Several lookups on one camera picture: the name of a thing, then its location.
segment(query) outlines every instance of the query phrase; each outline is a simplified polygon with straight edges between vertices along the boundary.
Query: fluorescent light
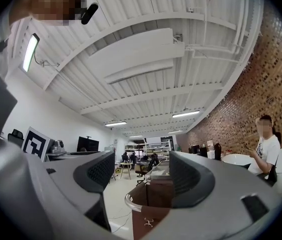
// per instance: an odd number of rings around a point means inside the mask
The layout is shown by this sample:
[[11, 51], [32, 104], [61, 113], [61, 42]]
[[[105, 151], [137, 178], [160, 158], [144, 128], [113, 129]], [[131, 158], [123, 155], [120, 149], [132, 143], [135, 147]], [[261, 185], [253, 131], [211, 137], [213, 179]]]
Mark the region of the fluorescent light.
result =
[[185, 116], [190, 116], [190, 115], [195, 115], [198, 114], [200, 111], [192, 111], [192, 112], [187, 112], [187, 113], [182, 113], [182, 114], [174, 114], [172, 115], [172, 118], [179, 118], [179, 117], [185, 117]]
[[27, 44], [27, 48], [25, 51], [25, 56], [24, 56], [24, 60], [23, 60], [23, 69], [28, 72], [30, 64], [31, 64], [31, 60], [33, 58], [34, 55], [34, 51], [35, 48], [37, 47], [37, 44], [39, 43], [40, 38], [34, 33], [31, 35], [30, 37], [30, 41]]
[[107, 123], [105, 126], [120, 126], [120, 125], [126, 125], [126, 122], [112, 122], [112, 123]]
[[182, 131], [183, 131], [183, 130], [170, 131], [170, 132], [168, 132], [168, 134], [179, 133], [179, 132], [182, 132]]

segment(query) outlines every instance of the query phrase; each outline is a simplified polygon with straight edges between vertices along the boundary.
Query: white floor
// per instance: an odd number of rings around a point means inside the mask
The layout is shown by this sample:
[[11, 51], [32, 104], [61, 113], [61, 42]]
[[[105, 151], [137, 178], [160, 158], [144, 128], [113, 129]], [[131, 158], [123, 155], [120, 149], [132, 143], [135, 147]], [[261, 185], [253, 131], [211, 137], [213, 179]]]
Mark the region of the white floor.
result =
[[116, 181], [112, 178], [104, 191], [104, 201], [107, 217], [112, 233], [127, 240], [133, 240], [132, 210], [125, 204], [124, 198], [127, 193], [136, 187], [138, 174], [130, 171], [131, 179], [127, 169], [121, 174], [116, 174]]

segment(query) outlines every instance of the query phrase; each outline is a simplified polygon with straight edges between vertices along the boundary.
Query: small table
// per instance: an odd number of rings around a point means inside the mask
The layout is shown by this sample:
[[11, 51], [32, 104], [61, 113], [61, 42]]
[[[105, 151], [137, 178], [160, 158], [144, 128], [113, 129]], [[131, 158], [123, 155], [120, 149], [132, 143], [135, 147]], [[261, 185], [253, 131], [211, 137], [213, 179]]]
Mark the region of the small table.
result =
[[127, 170], [128, 170], [128, 172], [129, 172], [129, 177], [130, 177], [130, 179], [131, 179], [130, 169], [131, 169], [131, 165], [132, 165], [132, 164], [133, 164], [132, 162], [122, 162], [122, 163], [121, 163], [121, 165], [123, 166], [123, 167], [122, 167], [122, 172], [121, 172], [121, 178], [122, 178], [122, 175], [123, 175], [124, 166], [127, 166]]

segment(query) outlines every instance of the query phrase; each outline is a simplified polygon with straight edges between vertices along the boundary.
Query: white ceiling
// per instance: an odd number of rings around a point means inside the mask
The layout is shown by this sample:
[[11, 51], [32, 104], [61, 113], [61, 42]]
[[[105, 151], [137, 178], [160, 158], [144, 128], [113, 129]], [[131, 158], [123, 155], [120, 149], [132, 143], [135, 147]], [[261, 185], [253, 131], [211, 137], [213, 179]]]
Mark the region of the white ceiling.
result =
[[[28, 76], [101, 125], [126, 121], [117, 127], [126, 136], [189, 131], [207, 116], [246, 66], [263, 13], [263, 0], [87, 1], [99, 4], [87, 25], [47, 26], [23, 19], [16, 27], [12, 57], [24, 57], [36, 33], [36, 60], [58, 66], [42, 67], [32, 60]], [[183, 43], [173, 41], [180, 34]], [[105, 79], [163, 64], [173, 66], [113, 84]], [[200, 113], [172, 119], [185, 108]]]

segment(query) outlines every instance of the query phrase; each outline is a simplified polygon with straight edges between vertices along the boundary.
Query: exposed brick wall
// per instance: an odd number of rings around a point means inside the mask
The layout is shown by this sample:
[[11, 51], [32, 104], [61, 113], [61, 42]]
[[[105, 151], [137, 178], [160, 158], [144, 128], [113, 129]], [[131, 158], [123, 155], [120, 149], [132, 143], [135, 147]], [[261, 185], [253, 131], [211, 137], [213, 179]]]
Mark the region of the exposed brick wall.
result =
[[265, 3], [262, 36], [225, 100], [187, 133], [188, 143], [219, 142], [223, 150], [245, 154], [243, 143], [256, 147], [255, 118], [268, 114], [282, 133], [282, 18]]

